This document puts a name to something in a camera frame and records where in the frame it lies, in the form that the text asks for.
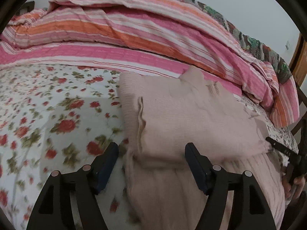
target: green patterned fabric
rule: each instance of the green patterned fabric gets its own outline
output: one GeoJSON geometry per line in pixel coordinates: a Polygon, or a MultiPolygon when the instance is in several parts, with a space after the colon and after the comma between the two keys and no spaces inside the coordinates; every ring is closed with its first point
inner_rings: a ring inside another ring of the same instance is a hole
{"type": "Polygon", "coordinates": [[[269,48],[259,40],[251,38],[248,35],[244,35],[231,22],[227,21],[222,14],[215,11],[213,8],[196,0],[178,1],[192,4],[200,10],[206,12],[233,35],[237,42],[240,43],[242,49],[244,49],[246,52],[250,53],[255,58],[261,61],[271,63],[277,75],[278,82],[280,84],[286,83],[286,81],[292,76],[289,66],[283,60],[283,58],[280,57],[279,54],[277,54],[275,51],[273,51],[271,48],[269,48]]]}

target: human hand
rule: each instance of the human hand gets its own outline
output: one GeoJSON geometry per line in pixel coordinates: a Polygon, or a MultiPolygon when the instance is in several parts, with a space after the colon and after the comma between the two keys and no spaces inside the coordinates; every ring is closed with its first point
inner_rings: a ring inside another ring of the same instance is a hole
{"type": "MultiPolygon", "coordinates": [[[[281,172],[282,172],[282,185],[284,187],[284,191],[285,191],[285,198],[288,199],[290,196],[291,196],[291,185],[289,184],[289,182],[286,180],[286,177],[285,177],[285,171],[286,171],[286,167],[283,167],[281,169],[281,172]]],[[[297,199],[300,197],[300,194],[302,193],[303,189],[304,189],[304,186],[306,184],[306,179],[304,177],[304,175],[302,176],[299,176],[297,178],[294,179],[293,183],[295,185],[297,185],[297,188],[295,190],[295,193],[293,195],[293,199],[297,199]]]]}

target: orange stripe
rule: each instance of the orange stripe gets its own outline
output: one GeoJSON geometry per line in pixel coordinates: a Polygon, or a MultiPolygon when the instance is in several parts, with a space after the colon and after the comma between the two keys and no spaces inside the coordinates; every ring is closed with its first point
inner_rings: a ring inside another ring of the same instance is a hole
{"type": "Polygon", "coordinates": [[[102,36],[106,36],[112,39],[121,40],[124,43],[124,45],[130,48],[138,48],[138,49],[143,49],[143,50],[147,50],[150,52],[155,52],[158,54],[166,55],[166,56],[187,62],[189,64],[193,64],[221,78],[227,78],[227,79],[230,79],[230,81],[232,82],[238,83],[236,80],[234,80],[233,77],[229,75],[225,75],[224,73],[214,70],[213,68],[199,61],[189,58],[183,55],[179,50],[175,48],[166,47],[160,43],[142,39],[138,36],[121,33],[121,32],[114,30],[113,28],[109,26],[97,25],[91,22],[82,22],[82,21],[55,21],[55,22],[49,22],[44,25],[38,25],[36,27],[28,28],[26,26],[21,25],[21,26],[16,26],[15,28],[17,29],[18,34],[29,34],[29,35],[47,33],[47,32],[53,31],[54,29],[63,30],[63,31],[68,31],[68,30],[73,29],[77,33],[82,32],[86,34],[100,34],[102,36]]]}
{"type": "Polygon", "coordinates": [[[286,112],[283,109],[282,102],[280,100],[280,96],[276,98],[275,108],[277,109],[277,117],[279,118],[281,127],[286,126],[287,125],[286,112]]]}
{"type": "Polygon", "coordinates": [[[165,5],[171,5],[173,7],[179,8],[180,10],[188,11],[191,14],[194,14],[194,15],[198,16],[199,18],[201,18],[205,21],[211,22],[212,24],[214,24],[215,26],[218,26],[219,28],[221,27],[220,24],[217,21],[215,21],[214,19],[212,19],[209,16],[206,16],[204,12],[202,12],[200,10],[198,11],[198,9],[197,10],[193,9],[193,8],[187,6],[184,3],[179,3],[176,0],[154,0],[154,1],[163,2],[163,3],[165,3],[165,5]]]}
{"type": "Polygon", "coordinates": [[[21,15],[21,16],[19,16],[18,18],[20,19],[20,18],[26,18],[26,19],[28,19],[28,18],[34,18],[34,19],[38,19],[38,18],[40,18],[42,16],[42,13],[27,13],[27,14],[24,14],[24,15],[21,15]]]}
{"type": "MultiPolygon", "coordinates": [[[[130,22],[130,18],[121,18],[121,22],[130,22]]],[[[137,26],[140,26],[140,27],[146,27],[147,29],[152,29],[154,31],[158,31],[159,33],[162,33],[162,34],[165,34],[165,28],[163,28],[162,30],[160,30],[159,28],[155,26],[152,26],[152,25],[147,25],[147,24],[144,24],[143,22],[134,22],[134,25],[137,25],[137,26]]],[[[177,37],[174,37],[173,35],[170,35],[173,39],[177,40],[178,42],[181,42],[185,45],[187,45],[188,43],[182,39],[182,36],[181,35],[178,35],[177,37]]],[[[189,44],[188,45],[189,47],[193,48],[193,49],[196,49],[198,50],[199,52],[201,53],[204,53],[206,54],[207,56],[213,58],[214,60],[218,61],[218,59],[212,55],[210,52],[208,51],[205,51],[204,49],[200,48],[200,47],[196,47],[195,45],[191,45],[189,44]]]]}

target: pink striped quilt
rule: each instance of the pink striped quilt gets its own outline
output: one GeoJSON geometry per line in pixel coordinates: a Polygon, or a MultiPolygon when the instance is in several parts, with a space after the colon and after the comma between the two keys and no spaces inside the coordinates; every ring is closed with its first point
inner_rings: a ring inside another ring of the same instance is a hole
{"type": "Polygon", "coordinates": [[[271,112],[276,127],[299,117],[293,77],[278,84],[269,63],[257,60],[218,22],[177,0],[51,0],[48,13],[8,26],[1,39],[28,48],[52,42],[102,42],[146,50],[195,65],[241,86],[271,112]]]}
{"type": "MultiPolygon", "coordinates": [[[[15,49],[0,42],[0,70],[27,64],[62,64],[132,71],[142,75],[179,77],[189,65],[158,54],[101,43],[51,43],[28,49],[15,49]]],[[[204,78],[220,82],[229,92],[242,96],[241,88],[211,73],[202,71],[204,78]]]]}

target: pink folded sweater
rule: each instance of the pink folded sweater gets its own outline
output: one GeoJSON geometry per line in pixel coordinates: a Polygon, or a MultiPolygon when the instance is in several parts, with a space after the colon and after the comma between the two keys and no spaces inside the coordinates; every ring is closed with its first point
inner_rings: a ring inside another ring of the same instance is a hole
{"type": "MultiPolygon", "coordinates": [[[[235,160],[242,162],[233,167],[237,173],[249,169],[256,179],[270,178],[259,184],[267,200],[274,197],[269,205],[279,225],[284,195],[279,171],[267,161],[262,116],[245,109],[220,83],[204,80],[196,67],[178,79],[126,72],[119,84],[129,138],[127,191],[144,229],[195,229],[206,197],[184,158],[188,142],[228,171],[235,160]]],[[[230,198],[222,229],[227,229],[231,204],[230,198]]]]}

